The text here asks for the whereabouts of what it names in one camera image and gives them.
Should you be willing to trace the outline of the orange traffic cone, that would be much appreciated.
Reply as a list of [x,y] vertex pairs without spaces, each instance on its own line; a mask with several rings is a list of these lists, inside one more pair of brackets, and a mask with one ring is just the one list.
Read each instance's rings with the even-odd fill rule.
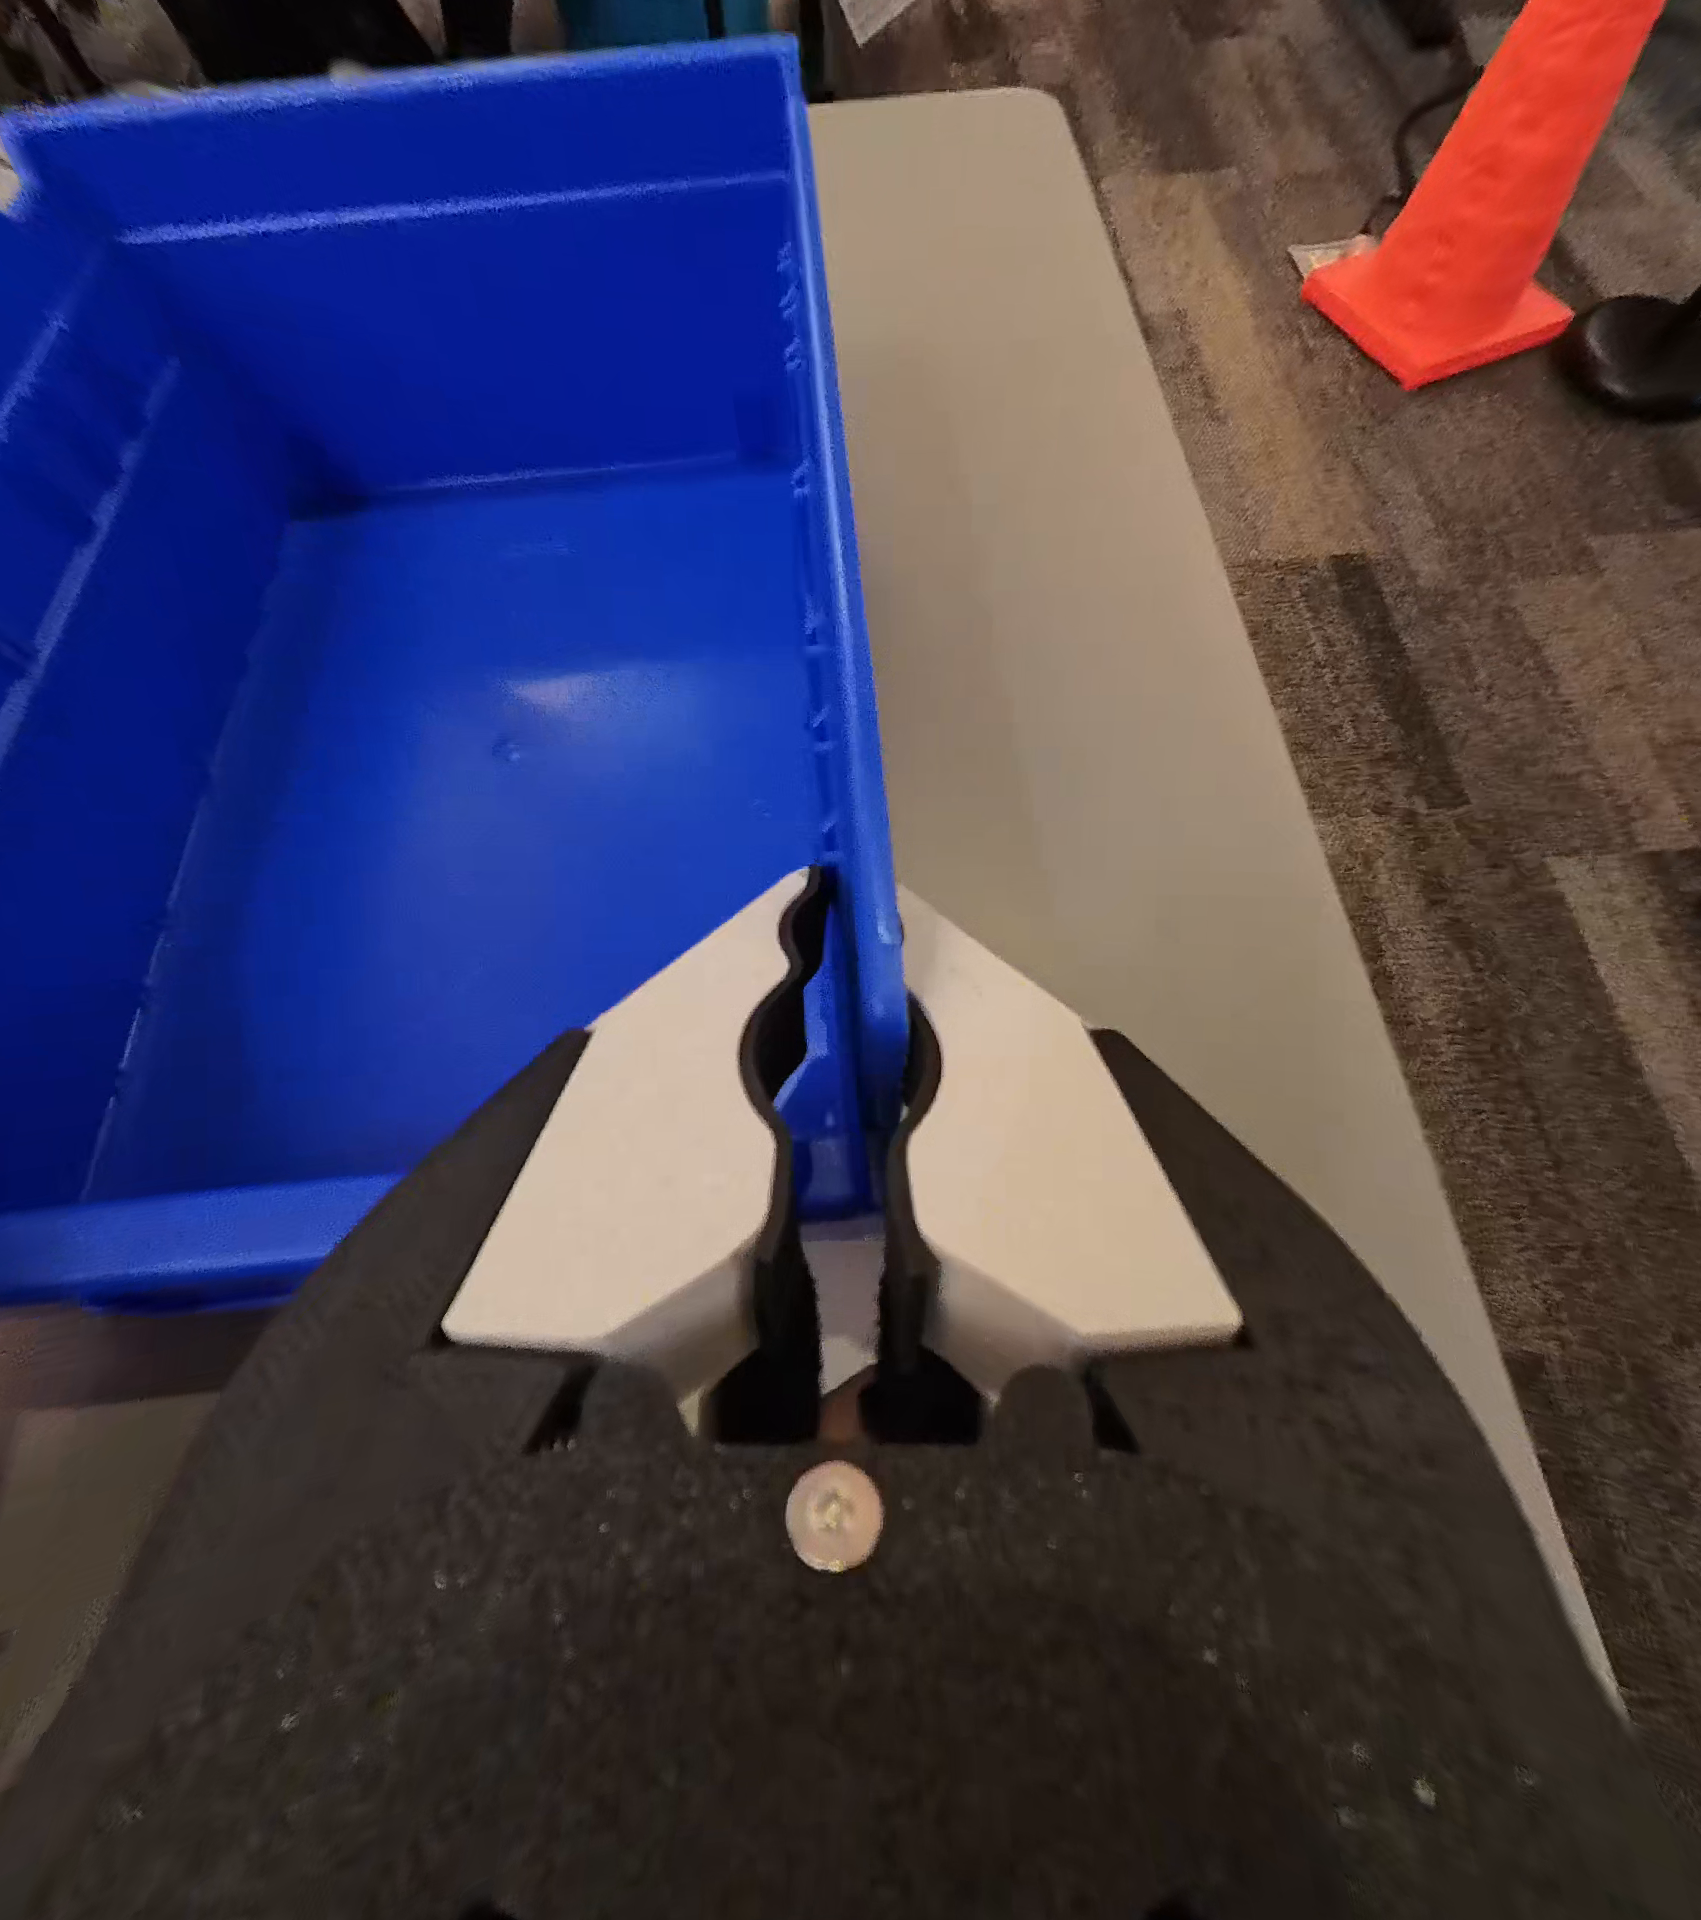
[[1536,284],[1659,4],[1526,4],[1384,238],[1312,271],[1307,307],[1408,393],[1557,344]]

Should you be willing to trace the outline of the black stand base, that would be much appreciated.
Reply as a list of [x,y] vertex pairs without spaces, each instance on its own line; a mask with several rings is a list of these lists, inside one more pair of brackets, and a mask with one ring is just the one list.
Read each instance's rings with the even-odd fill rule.
[[1550,348],[1558,377],[1625,419],[1701,419],[1701,284],[1681,300],[1589,304]]

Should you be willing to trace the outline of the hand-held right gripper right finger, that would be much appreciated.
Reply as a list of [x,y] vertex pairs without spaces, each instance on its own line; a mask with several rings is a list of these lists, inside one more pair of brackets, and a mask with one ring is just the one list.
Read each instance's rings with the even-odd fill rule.
[[975,1442],[1028,1370],[1227,1348],[1244,1308],[1092,1028],[912,890],[875,1442]]

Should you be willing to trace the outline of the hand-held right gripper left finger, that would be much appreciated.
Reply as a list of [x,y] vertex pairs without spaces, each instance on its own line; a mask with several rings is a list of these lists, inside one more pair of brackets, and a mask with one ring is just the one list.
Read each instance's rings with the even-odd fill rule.
[[455,1348],[710,1394],[727,1442],[820,1425],[820,1312],[777,1097],[809,1054],[835,875],[797,869],[594,1020],[441,1320]]

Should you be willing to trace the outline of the blue plastic bin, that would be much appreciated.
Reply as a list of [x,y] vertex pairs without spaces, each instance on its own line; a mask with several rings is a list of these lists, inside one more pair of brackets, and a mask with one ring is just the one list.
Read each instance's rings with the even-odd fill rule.
[[0,119],[0,1308],[273,1304],[548,1043],[836,875],[906,975],[788,35]]

